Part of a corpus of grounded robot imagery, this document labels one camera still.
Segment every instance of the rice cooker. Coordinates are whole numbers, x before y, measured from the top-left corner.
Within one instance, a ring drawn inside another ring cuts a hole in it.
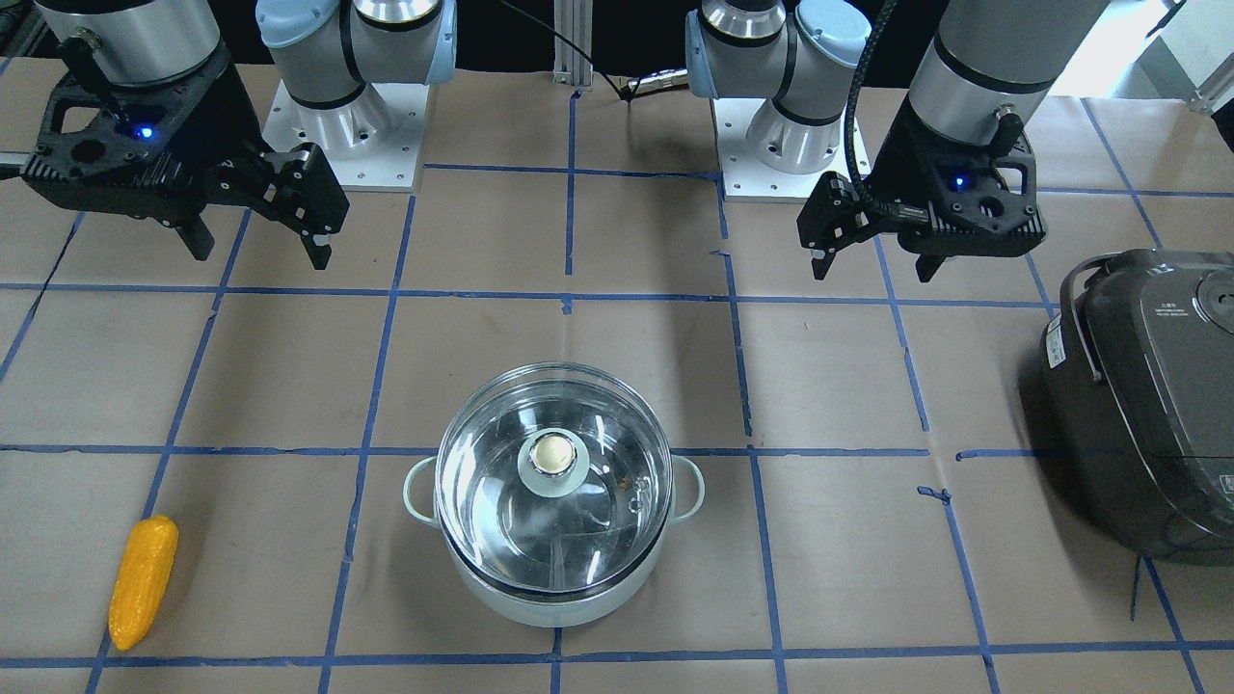
[[[1234,254],[1101,256],[1060,299],[1040,359],[1096,520],[1145,557],[1234,564]]]

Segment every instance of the glass lid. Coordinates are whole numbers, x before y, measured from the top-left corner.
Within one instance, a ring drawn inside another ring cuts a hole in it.
[[[573,593],[644,556],[671,485],[650,406],[605,372],[554,362],[506,373],[463,406],[438,453],[437,509],[492,582]]]

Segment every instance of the white pot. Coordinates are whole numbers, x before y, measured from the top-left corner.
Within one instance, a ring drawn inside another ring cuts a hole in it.
[[[404,480],[402,503],[412,517],[429,527],[441,530],[442,525],[437,520],[436,505],[433,509],[433,516],[429,517],[417,511],[411,503],[412,480],[415,480],[416,477],[426,468],[436,466],[436,457],[424,458],[411,468],[407,473],[407,478]],[[698,512],[700,508],[702,508],[702,500],[706,494],[706,484],[703,483],[702,472],[698,469],[698,466],[696,466],[690,458],[684,458],[681,456],[674,456],[673,463],[675,466],[686,467],[690,473],[694,474],[698,485],[698,498],[695,500],[694,506],[691,506],[685,514],[671,515],[665,524],[665,527],[660,530],[660,536],[652,543],[652,547],[639,561],[638,566],[634,567],[631,573],[619,580],[613,582],[602,592],[576,600],[549,603],[500,590],[478,575],[476,572],[469,567],[462,557],[459,557],[458,550],[450,541],[449,535],[443,530],[445,545],[449,550],[450,559],[454,562],[454,568],[458,569],[459,575],[463,578],[463,584],[468,587],[468,590],[470,590],[473,595],[479,598],[480,601],[487,605],[492,611],[515,621],[528,624],[531,626],[578,626],[580,624],[597,620],[624,605],[627,600],[634,596],[634,593],[638,593],[638,589],[643,587],[643,583],[647,582],[647,578],[652,574],[652,569],[655,567],[655,562],[660,557],[660,550],[664,547],[664,531],[666,527],[689,519]],[[674,496],[673,505],[674,508],[676,506],[676,496]]]
[[[697,499],[676,512],[677,468]],[[434,470],[433,512],[411,503]],[[438,456],[404,482],[404,504],[439,529],[464,584],[533,626],[574,626],[613,611],[643,585],[668,529],[706,494],[691,461],[671,456],[650,406],[598,369],[532,364],[494,379],[455,415]]]

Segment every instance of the label sticker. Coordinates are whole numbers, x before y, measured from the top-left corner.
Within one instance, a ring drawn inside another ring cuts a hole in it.
[[[1050,361],[1050,368],[1055,369],[1067,361],[1067,352],[1062,348],[1062,316],[1058,315],[1050,320],[1050,327],[1045,332],[1045,357]]]
[[[1187,312],[1187,309],[1172,301],[1164,301],[1154,312],[1161,317],[1186,317],[1191,315]]]

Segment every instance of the yellow corn cob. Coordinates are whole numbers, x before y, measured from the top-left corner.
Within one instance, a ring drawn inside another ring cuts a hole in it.
[[[146,519],[128,533],[107,611],[107,630],[116,648],[132,648],[154,624],[179,538],[180,531],[167,516]]]

